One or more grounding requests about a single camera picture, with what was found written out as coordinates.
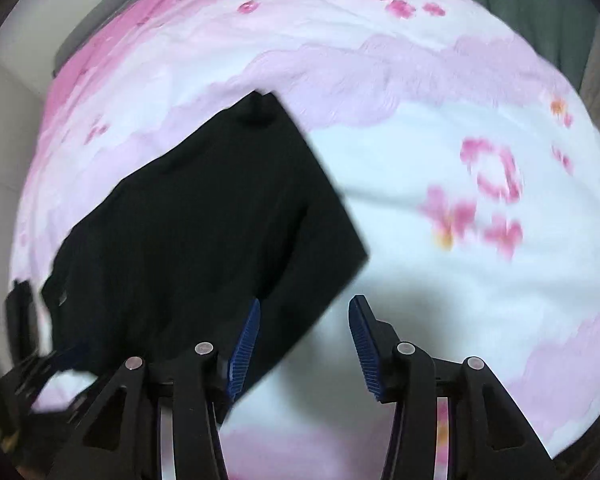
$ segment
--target gray cushion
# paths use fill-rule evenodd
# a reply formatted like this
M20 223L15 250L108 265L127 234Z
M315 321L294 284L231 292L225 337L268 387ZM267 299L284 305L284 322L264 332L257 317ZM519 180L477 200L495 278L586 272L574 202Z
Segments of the gray cushion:
M83 46L89 38L110 22L122 10L137 0L102 0L85 18L78 23L56 52L54 74L64 66L69 58Z

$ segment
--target silver screw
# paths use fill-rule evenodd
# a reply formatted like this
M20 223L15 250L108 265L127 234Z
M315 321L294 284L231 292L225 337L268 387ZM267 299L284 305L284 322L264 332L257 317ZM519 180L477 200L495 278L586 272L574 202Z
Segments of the silver screw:
M136 370L142 366L142 359L139 357L130 357L125 361L125 366L127 370Z
M411 343L399 343L398 352L404 355L411 355L416 353L416 347Z
M474 370L482 370L484 368L484 361L479 357L469 357L466 363L469 365L469 368L473 368Z
M214 346L211 343L202 342L196 345L196 354L206 355L214 350Z

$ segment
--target pink and white bedding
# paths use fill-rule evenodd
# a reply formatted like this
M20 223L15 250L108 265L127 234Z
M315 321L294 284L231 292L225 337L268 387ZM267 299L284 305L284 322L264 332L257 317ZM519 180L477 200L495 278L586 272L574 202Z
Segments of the pink and white bedding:
M600 412L600 133L470 0L139 1L53 82L11 277L42 286L123 177L253 89L279 95L370 261L222 428L231 478L379 475L392 408L365 389L357 293L432 356L483 357L552 455L576 440Z

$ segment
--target white wall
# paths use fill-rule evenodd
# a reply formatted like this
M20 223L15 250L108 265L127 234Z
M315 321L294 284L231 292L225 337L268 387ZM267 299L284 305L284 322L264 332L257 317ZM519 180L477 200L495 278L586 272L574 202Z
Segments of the white wall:
M0 65L0 370L9 366L2 303L20 190L34 153L42 100Z
M0 64L40 97L56 51L101 0L20 0L0 28Z

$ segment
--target bed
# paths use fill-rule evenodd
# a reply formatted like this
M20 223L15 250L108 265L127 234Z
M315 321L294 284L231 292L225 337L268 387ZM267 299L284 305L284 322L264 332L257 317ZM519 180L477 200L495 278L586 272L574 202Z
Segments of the bed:
M570 2L581 28L549 39L533 36L568 18L560 5L523 30L524 16L507 25L474 0L103 2L58 53L12 278L39 289L122 178L272 91L370 261L222 428L232 478L378 475L391 413L352 352L355 293L429 354L483 357L556 456L600 414L600 131L576 90L600 90L587 75L600 25L588 0Z

